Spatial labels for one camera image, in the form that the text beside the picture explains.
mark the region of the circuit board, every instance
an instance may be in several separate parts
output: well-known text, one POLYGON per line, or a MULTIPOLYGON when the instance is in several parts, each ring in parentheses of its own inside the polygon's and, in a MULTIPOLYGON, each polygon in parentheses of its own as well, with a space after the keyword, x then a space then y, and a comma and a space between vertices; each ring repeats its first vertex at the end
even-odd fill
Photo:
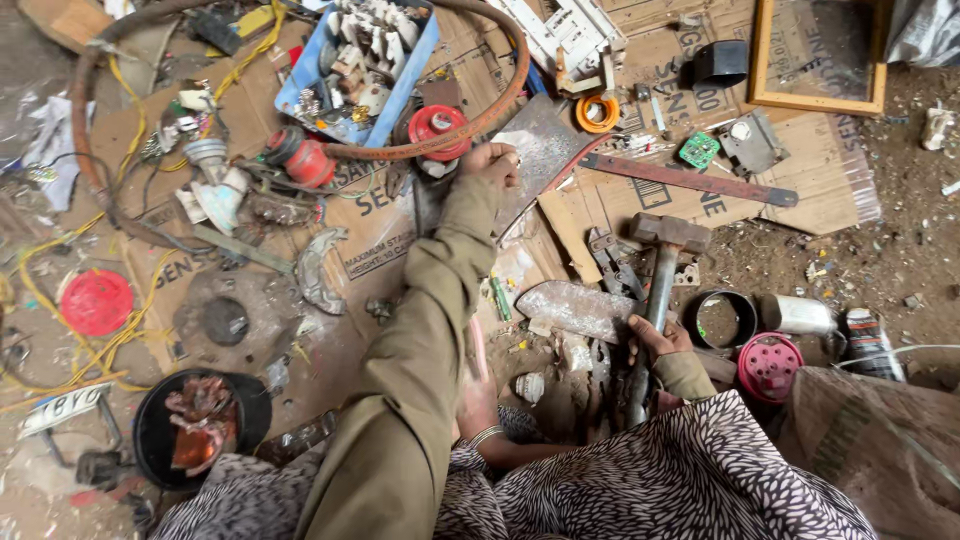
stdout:
POLYGON ((706 169, 719 151, 720 143, 716 139, 704 132, 697 132, 686 140, 680 149, 680 157, 698 169, 706 169))

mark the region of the patterned fabric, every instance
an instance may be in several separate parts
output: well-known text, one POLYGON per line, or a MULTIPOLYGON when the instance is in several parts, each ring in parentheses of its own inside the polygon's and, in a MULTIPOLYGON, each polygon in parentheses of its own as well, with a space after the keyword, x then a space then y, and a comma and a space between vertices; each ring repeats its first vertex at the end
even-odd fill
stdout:
POLYGON ((326 441, 283 469, 247 455, 223 454, 200 493, 172 508, 154 540, 288 540, 294 535, 326 441))
MULTIPOLYGON (((508 436, 517 417, 501 409, 508 436)), ((477 457, 452 453, 434 538, 876 538, 846 496, 783 460, 735 391, 497 482, 477 457)))
MULTIPOLYGON (((528 414, 498 412, 512 441, 544 442, 528 414)), ((281 470, 221 456, 200 494, 168 512, 152 538, 291 538, 323 450, 281 470)), ((434 538, 876 538, 846 496, 783 460, 735 391, 494 479, 461 441, 434 538)))

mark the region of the blue plastic tray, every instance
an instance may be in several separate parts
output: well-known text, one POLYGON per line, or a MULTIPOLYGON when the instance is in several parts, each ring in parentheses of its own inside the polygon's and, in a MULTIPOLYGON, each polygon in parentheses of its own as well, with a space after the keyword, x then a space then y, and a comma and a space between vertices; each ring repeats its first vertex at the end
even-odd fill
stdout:
MULTIPOLYGON (((379 148, 387 142, 387 137, 394 128, 396 120, 403 112, 410 92, 414 89, 414 84, 423 72, 430 55, 433 54, 433 47, 440 39, 440 30, 437 26, 437 15, 434 13, 433 4, 422 0, 394 0, 398 6, 409 6, 413 8, 427 8, 430 11, 430 18, 413 19, 420 27, 420 40, 414 46, 414 50, 407 54, 407 64, 400 73, 396 84, 391 89, 390 98, 383 108, 383 112, 376 117, 376 122, 372 128, 365 130, 355 124, 349 118, 341 120, 336 126, 318 129, 316 126, 310 126, 300 122, 305 128, 320 134, 327 135, 345 144, 357 144, 369 148, 379 148)), ((317 30, 307 41, 294 66, 291 76, 287 77, 283 88, 276 95, 274 107, 290 116, 294 115, 294 105, 300 100, 300 91, 307 86, 311 86, 320 80, 320 69, 317 66, 317 60, 320 56, 320 49, 324 43, 330 41, 334 46, 340 44, 340 39, 330 32, 327 28, 326 20, 337 10, 337 7, 331 2, 324 11, 324 16, 317 25, 317 30)))

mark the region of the wooden picture frame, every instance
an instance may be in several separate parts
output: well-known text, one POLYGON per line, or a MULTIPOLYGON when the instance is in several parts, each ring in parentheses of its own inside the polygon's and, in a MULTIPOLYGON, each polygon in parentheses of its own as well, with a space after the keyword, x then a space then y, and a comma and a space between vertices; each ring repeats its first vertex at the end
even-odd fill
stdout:
POLYGON ((871 63, 874 68, 874 77, 869 88, 870 101, 858 101, 771 92, 766 89, 767 67, 770 60, 770 34, 773 30, 774 4, 776 1, 757 1, 754 63, 748 103, 789 109, 842 112, 845 114, 870 115, 883 112, 883 97, 887 83, 887 64, 883 61, 883 49, 886 42, 885 2, 882 0, 875 1, 873 34, 871 35, 871 63))

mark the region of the bracelet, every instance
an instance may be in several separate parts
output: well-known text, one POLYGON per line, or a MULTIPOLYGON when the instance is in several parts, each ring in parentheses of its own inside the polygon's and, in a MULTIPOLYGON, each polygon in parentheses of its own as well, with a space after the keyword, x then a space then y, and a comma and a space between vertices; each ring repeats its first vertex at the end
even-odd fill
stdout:
POLYGON ((479 433, 476 434, 476 436, 470 439, 469 446, 474 450, 476 450, 477 447, 480 446, 480 443, 484 442, 485 440, 489 439, 490 437, 498 433, 503 433, 503 432, 504 432, 503 427, 500 426, 499 424, 497 424, 496 426, 490 426, 489 428, 486 428, 485 430, 480 431, 479 433))

